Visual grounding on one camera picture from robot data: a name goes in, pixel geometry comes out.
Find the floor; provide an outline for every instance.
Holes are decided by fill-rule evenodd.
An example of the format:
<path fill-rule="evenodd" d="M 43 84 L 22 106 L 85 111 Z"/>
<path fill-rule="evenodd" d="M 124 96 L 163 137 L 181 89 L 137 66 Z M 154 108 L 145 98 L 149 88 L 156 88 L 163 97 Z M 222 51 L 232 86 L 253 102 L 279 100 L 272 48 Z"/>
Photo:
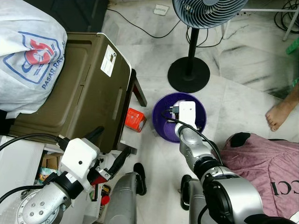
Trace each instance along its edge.
<path fill-rule="evenodd" d="M 166 16 L 153 14 L 156 4 L 169 6 Z M 111 4 L 136 25 L 149 33 L 162 36 L 179 21 L 171 0 L 122 2 Z M 252 13 L 236 18 L 230 24 L 228 39 L 217 47 L 197 49 L 196 57 L 204 60 L 211 71 L 208 85 L 194 95 L 205 107 L 207 125 L 203 134 L 219 148 L 237 132 L 252 132 L 265 138 L 299 141 L 299 107 L 276 132 L 269 129 L 265 114 L 287 95 L 296 77 L 298 53 L 288 56 L 285 49 L 297 38 L 291 34 L 282 42 L 284 32 L 276 28 L 274 14 Z M 118 175 L 109 182 L 114 186 L 119 177 L 133 170 L 136 162 L 145 167 L 148 193 L 137 197 L 138 224 L 186 224 L 188 212 L 180 207 L 178 189 L 183 175 L 190 174 L 179 145 L 158 136 L 151 121 L 155 103 L 175 92 L 167 81 L 167 71 L 176 59 L 187 56 L 186 25 L 180 22 L 165 38 L 154 39 L 128 24 L 115 12 L 107 11 L 105 30 L 111 24 L 119 27 L 115 44 L 137 71 L 137 78 L 148 101 L 141 107 L 135 96 L 130 107 L 145 114 L 147 122 L 136 133 L 124 128 L 122 140 L 138 149 L 131 155 Z M 204 45 L 218 43 L 224 27 L 209 30 Z M 198 43 L 206 37 L 199 33 Z"/>

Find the fan base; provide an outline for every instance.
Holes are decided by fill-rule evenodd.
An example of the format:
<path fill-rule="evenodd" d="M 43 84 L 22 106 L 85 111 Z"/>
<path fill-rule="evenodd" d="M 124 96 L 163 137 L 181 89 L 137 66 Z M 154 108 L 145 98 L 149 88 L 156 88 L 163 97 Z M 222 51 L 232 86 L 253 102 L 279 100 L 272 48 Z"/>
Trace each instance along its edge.
<path fill-rule="evenodd" d="M 168 70 L 168 82 L 179 92 L 197 92 L 204 88 L 210 79 L 207 64 L 199 58 L 193 59 L 193 69 L 186 74 L 188 57 L 176 60 Z"/>

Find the red box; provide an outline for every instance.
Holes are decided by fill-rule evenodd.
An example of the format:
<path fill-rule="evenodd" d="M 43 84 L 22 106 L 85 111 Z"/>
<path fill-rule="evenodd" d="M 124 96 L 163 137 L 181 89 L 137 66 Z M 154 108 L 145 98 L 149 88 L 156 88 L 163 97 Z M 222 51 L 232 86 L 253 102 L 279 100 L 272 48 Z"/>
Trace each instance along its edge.
<path fill-rule="evenodd" d="M 143 113 L 134 110 L 132 108 L 128 109 L 125 125 L 134 131 L 140 132 L 146 122 L 146 118 Z"/>

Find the pink blanket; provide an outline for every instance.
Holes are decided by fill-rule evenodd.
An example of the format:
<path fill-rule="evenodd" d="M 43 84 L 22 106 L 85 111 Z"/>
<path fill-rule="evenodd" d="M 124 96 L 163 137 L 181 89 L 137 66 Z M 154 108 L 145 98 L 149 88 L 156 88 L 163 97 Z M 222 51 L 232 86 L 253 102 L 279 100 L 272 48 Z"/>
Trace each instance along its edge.
<path fill-rule="evenodd" d="M 221 151 L 224 164 L 258 190 L 264 213 L 291 218 L 299 211 L 299 144 L 250 134 L 242 146 L 231 137 Z"/>

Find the electric fan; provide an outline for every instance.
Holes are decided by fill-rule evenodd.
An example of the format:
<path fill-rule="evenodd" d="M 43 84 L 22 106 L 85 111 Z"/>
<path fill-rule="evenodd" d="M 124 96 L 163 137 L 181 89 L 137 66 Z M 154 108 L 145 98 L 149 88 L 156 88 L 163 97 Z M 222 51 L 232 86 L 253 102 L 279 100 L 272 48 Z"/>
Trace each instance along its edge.
<path fill-rule="evenodd" d="M 195 58 L 199 29 L 219 26 L 233 18 L 248 0 L 172 0 L 183 23 L 192 27 L 188 57 L 176 60 L 168 70 L 170 85 L 179 92 L 197 92 L 210 79 L 208 65 Z"/>

